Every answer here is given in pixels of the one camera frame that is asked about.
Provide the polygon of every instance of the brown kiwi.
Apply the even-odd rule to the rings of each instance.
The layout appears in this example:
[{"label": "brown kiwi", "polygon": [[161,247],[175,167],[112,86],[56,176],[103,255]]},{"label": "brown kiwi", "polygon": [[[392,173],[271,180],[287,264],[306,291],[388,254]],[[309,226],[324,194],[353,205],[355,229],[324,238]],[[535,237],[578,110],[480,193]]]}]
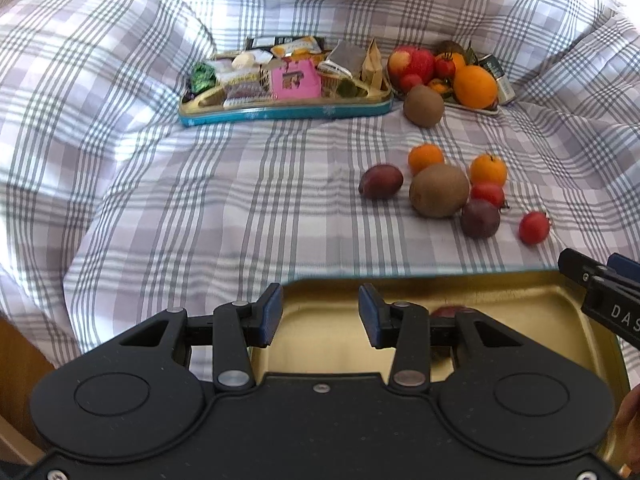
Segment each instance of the brown kiwi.
[{"label": "brown kiwi", "polygon": [[458,54],[462,54],[463,56],[465,55],[465,49],[462,48],[459,43],[451,40],[441,41],[438,46],[436,46],[434,55],[437,56],[438,54],[443,54],[445,52],[450,52],[452,54],[454,52],[457,52]]},{"label": "brown kiwi", "polygon": [[420,215],[446,218],[459,211],[469,197],[464,171],[449,164],[433,164],[414,176],[409,200]]},{"label": "brown kiwi", "polygon": [[444,115],[444,100],[435,90],[418,85],[409,90],[402,110],[406,118],[416,126],[431,128]]}]

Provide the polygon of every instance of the checkered fabric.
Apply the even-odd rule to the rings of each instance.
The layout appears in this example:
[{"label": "checkered fabric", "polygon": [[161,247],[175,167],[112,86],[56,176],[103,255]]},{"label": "checkered fabric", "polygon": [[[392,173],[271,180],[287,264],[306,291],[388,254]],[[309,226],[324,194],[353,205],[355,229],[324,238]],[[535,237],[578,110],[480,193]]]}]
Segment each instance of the checkered fabric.
[{"label": "checkered fabric", "polygon": [[[625,0],[1,0],[0,308],[60,365],[170,305],[191,315],[272,281],[551,268],[564,247],[640,258],[640,38]],[[472,42],[518,93],[497,117],[401,107],[340,121],[182,127],[183,77],[247,36]],[[510,168],[497,235],[427,221],[363,170],[435,142]],[[523,212],[553,219],[526,248]],[[638,365],[627,351],[628,365]],[[206,377],[210,354],[194,355]]]}]

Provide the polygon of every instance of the white round object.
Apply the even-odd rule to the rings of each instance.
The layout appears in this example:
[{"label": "white round object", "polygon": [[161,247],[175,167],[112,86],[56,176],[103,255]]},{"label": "white round object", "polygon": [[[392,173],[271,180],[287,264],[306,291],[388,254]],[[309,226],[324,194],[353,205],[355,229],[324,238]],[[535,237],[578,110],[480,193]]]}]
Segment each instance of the white round object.
[{"label": "white round object", "polygon": [[240,68],[248,68],[255,64],[255,56],[250,52],[243,52],[242,54],[238,54],[236,58],[231,63],[231,66],[236,70]]}]

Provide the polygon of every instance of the red cherry tomato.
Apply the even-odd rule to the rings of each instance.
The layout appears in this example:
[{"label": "red cherry tomato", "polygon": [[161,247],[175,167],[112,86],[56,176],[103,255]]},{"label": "red cherry tomato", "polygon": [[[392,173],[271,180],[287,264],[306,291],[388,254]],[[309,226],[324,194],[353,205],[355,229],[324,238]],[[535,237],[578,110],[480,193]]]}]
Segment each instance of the red cherry tomato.
[{"label": "red cherry tomato", "polygon": [[436,60],[435,74],[438,79],[451,79],[456,75],[456,64],[450,59]]},{"label": "red cherry tomato", "polygon": [[549,218],[540,211],[534,211],[524,215],[520,221],[518,236],[527,245],[535,245],[543,242],[551,229]]},{"label": "red cherry tomato", "polygon": [[498,209],[505,209],[509,206],[504,198],[504,190],[497,184],[491,182],[479,182],[471,186],[470,198],[479,198],[495,205]]}]

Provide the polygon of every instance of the metal tray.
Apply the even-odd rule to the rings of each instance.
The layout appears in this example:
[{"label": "metal tray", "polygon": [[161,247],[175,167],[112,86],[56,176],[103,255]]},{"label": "metal tray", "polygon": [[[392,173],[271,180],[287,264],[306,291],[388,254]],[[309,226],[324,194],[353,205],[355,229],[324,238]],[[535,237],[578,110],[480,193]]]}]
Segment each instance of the metal tray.
[{"label": "metal tray", "polygon": [[[284,310],[273,343],[253,349],[257,380],[266,371],[291,373],[380,372],[388,380],[393,349],[369,345],[358,316],[358,287],[370,281],[387,303],[406,300],[435,310],[465,304],[592,370],[620,405],[629,391],[616,337],[580,312],[584,290],[556,271],[509,272],[432,278],[302,280],[284,286]],[[450,359],[433,363],[432,381],[453,372]],[[599,450],[623,465],[613,430]]]}]

